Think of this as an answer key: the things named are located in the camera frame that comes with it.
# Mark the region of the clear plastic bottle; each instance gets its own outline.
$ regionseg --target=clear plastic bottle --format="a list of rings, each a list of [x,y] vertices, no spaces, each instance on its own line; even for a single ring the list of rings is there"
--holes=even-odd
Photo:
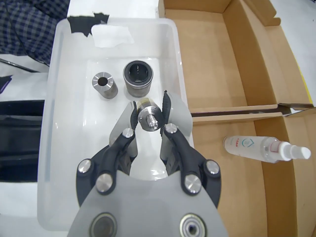
[[[298,147],[273,137],[233,136],[223,141],[227,152],[269,163],[279,160],[308,159],[311,152],[306,147]]]

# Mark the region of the clear plastic bin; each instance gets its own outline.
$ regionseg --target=clear plastic bin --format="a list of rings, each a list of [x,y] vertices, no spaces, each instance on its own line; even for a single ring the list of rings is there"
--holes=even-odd
[[[109,19],[107,26],[128,27],[132,44],[113,48],[95,47],[94,38],[72,34],[67,20],[56,28],[47,83],[38,170],[38,221],[51,231],[69,230],[79,205],[76,169],[109,143],[109,135],[130,96],[123,68],[133,60],[143,60],[153,69],[150,92],[162,107],[164,90],[177,93],[185,103],[186,94],[178,33],[169,19]],[[103,98],[93,87],[98,72],[110,73],[118,87],[113,99]],[[156,180],[166,177],[159,158],[159,131],[136,128],[138,156],[131,176]]]

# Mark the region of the black tape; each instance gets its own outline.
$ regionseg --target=black tape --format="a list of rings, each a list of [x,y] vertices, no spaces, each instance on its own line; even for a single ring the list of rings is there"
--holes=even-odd
[[[92,26],[96,24],[107,24],[109,15],[103,13],[94,13],[93,16],[70,16],[67,18],[70,23],[71,33],[83,33],[88,37],[91,33]]]

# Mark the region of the plaid shirt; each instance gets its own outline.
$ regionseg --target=plaid shirt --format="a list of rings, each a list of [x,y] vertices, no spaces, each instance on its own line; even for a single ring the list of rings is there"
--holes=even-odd
[[[10,25],[4,0],[0,0],[0,53],[30,55],[50,63],[57,23],[67,17],[70,0],[7,0]]]

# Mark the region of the black cable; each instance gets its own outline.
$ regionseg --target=black cable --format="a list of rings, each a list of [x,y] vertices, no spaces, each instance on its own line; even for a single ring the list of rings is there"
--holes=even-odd
[[[44,64],[44,65],[46,65],[46,66],[49,67],[49,65],[46,64],[45,62],[36,60],[36,59],[34,59],[32,56],[30,56],[30,55],[27,53],[26,48],[25,48],[25,46],[24,46],[22,40],[20,39],[20,37],[19,37],[19,35],[18,35],[17,31],[16,31],[16,28],[15,28],[15,26],[13,25],[13,22],[12,22],[12,20],[11,20],[11,18],[10,18],[10,13],[9,13],[9,9],[8,9],[7,0],[4,0],[4,5],[5,5],[5,9],[6,9],[6,11],[7,11],[7,16],[8,16],[8,18],[9,18],[9,22],[10,22],[11,28],[13,29],[13,31],[14,31],[16,37],[18,38],[18,40],[19,40],[19,42],[20,42],[20,44],[21,44],[21,46],[22,46],[22,48],[23,48],[25,54],[26,54],[27,56],[29,56],[31,59],[33,59],[33,60],[35,60],[35,61],[37,61],[37,62],[39,62],[39,63],[42,63],[42,64]]]

